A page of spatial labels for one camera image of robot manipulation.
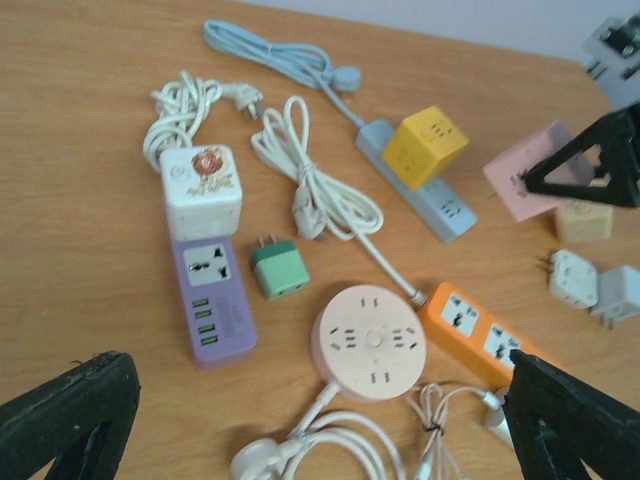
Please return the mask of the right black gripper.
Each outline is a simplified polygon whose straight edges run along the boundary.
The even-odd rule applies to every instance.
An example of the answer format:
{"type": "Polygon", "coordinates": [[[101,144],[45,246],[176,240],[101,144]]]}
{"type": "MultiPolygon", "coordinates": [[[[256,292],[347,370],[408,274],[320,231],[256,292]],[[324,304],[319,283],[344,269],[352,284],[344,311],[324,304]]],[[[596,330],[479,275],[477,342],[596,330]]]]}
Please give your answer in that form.
{"type": "Polygon", "coordinates": [[[639,206],[639,103],[602,116],[523,174],[530,193],[639,206]]]}

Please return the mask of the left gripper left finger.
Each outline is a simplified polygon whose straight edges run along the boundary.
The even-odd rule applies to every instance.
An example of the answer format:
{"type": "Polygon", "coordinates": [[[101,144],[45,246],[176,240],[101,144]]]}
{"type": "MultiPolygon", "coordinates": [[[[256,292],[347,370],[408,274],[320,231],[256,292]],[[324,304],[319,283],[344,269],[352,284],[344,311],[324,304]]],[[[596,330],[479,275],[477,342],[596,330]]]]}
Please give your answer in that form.
{"type": "Polygon", "coordinates": [[[108,351],[1,406],[1,477],[113,479],[140,402],[131,355],[108,351]]]}

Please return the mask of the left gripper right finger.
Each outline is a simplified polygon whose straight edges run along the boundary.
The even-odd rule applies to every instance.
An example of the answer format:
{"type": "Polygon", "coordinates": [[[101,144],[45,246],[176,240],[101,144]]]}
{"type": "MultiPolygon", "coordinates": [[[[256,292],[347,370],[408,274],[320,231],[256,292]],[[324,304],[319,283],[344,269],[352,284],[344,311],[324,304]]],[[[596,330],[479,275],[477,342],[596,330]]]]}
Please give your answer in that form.
{"type": "Polygon", "coordinates": [[[639,477],[639,412],[543,359],[513,350],[503,405],[525,479],[639,477]]]}

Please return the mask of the blue power strip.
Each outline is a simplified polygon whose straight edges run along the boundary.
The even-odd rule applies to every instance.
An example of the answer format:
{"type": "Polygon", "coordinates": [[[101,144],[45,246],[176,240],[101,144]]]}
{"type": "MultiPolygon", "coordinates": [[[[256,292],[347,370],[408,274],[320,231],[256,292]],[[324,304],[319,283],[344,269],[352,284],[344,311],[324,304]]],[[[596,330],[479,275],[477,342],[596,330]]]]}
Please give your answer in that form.
{"type": "Polygon", "coordinates": [[[409,190],[381,157],[392,133],[386,120],[374,120],[359,129],[355,145],[442,242],[453,242],[476,224],[475,213],[439,178],[409,190]]]}

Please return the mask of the yellow cube socket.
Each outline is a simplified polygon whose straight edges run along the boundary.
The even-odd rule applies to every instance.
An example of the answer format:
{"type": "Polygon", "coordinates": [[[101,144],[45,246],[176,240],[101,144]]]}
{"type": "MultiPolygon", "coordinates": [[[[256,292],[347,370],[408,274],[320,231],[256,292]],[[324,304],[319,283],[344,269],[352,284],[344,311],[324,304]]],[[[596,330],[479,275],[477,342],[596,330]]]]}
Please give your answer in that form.
{"type": "Polygon", "coordinates": [[[404,118],[382,159],[410,191],[438,177],[469,144],[469,138],[438,106],[404,118]]]}

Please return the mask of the white cube socket with flower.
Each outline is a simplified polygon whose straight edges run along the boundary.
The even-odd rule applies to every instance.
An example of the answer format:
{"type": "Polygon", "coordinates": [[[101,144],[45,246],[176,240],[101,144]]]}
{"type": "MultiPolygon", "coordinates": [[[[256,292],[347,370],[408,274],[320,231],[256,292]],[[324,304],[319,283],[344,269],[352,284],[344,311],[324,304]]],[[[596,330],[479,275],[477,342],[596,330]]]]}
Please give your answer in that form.
{"type": "Polygon", "coordinates": [[[238,230],[243,190],[229,146],[168,149],[160,155],[160,172],[172,240],[225,237],[238,230]]]}

